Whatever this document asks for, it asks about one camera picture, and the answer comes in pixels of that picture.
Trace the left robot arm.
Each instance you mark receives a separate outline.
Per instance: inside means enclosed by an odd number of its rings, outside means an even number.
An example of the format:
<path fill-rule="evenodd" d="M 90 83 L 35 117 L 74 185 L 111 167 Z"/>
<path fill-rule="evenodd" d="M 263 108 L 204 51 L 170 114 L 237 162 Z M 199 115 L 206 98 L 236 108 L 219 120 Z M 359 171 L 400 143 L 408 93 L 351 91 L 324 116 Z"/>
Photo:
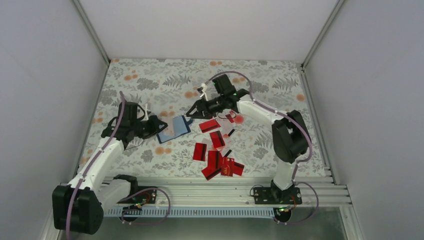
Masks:
<path fill-rule="evenodd" d="M 125 211 L 140 210 L 156 201 L 157 187 L 140 186 L 135 176 L 118 174 L 111 182 L 105 177 L 112 163 L 139 138 L 148 139 L 167 127 L 156 115 L 148 115 L 138 103 L 123 101 L 100 135 L 99 145 L 84 167 L 68 183 L 52 192 L 53 224 L 57 230 L 93 235 L 104 214 L 118 203 Z"/>

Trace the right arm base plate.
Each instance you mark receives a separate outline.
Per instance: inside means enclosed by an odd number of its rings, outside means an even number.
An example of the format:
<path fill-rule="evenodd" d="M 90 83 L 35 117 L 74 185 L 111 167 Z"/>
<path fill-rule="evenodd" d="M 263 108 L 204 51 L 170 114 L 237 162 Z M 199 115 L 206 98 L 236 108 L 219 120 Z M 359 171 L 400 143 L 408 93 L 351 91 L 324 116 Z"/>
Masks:
<path fill-rule="evenodd" d="M 256 205 L 300 205 L 303 203 L 301 191 L 291 186 L 286 190 L 272 187 L 254 187 L 252 192 Z"/>

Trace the white floral card front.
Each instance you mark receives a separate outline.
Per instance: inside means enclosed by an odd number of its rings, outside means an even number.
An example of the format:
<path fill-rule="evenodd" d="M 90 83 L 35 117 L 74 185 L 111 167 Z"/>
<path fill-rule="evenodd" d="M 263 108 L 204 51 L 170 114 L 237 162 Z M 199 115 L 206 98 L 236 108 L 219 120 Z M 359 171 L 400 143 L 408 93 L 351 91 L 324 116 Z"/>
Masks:
<path fill-rule="evenodd" d="M 180 120 L 177 117 L 174 117 L 173 119 L 168 119 L 168 127 L 165 128 L 163 131 L 163 134 L 166 137 L 177 137 L 181 135 L 181 127 L 180 127 Z"/>

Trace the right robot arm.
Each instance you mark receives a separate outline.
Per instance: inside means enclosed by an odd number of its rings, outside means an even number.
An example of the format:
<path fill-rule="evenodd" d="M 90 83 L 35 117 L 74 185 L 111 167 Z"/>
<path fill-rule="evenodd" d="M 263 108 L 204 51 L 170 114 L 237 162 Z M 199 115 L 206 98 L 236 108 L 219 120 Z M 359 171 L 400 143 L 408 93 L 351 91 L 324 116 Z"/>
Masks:
<path fill-rule="evenodd" d="M 249 80 L 248 89 L 237 89 L 230 81 L 229 71 L 214 75 L 203 83 L 197 91 L 200 98 L 194 102 L 186 113 L 192 119 L 209 120 L 224 110 L 250 117 L 266 127 L 270 127 L 273 149 L 279 158 L 276 174 L 271 181 L 271 198 L 278 204 L 290 197 L 289 188 L 294 185 L 294 178 L 301 162 L 298 158 L 304 154 L 312 157 L 312 140 L 302 114 L 278 110 L 253 95 L 253 84 Z"/>

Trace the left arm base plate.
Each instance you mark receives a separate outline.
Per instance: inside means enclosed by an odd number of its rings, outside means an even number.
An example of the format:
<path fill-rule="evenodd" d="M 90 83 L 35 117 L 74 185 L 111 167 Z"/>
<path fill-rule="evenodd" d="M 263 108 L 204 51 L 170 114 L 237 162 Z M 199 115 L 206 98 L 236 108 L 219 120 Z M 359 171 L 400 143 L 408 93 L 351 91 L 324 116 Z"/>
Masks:
<path fill-rule="evenodd" d="M 140 186 L 137 191 L 134 193 L 138 193 L 135 196 L 132 196 L 131 198 L 128 198 L 126 200 L 121 200 L 118 203 L 119 204 L 155 204 L 156 203 L 156 197 L 157 197 L 157 189 L 155 187 L 147 187 L 147 186 Z"/>

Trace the blue card holder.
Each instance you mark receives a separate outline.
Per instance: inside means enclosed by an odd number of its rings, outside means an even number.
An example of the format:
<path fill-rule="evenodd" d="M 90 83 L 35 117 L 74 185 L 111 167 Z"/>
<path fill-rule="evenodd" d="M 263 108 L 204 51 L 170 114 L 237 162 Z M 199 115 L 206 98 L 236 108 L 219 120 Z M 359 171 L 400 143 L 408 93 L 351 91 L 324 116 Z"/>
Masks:
<path fill-rule="evenodd" d="M 160 144 L 191 132 L 189 122 L 183 115 L 163 116 L 160 120 L 167 124 L 167 127 L 156 135 Z"/>

